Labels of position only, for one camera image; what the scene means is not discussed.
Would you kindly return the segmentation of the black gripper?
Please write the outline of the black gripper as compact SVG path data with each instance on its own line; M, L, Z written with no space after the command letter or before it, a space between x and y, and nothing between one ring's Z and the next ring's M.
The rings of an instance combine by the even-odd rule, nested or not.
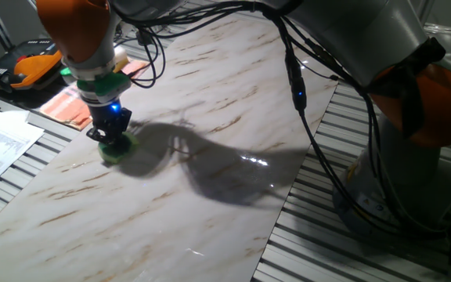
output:
M86 135L90 139L103 144L108 144L109 136L118 140L127 130L132 112L123 107L119 100L115 100L101 107L88 107L92 116L93 127Z

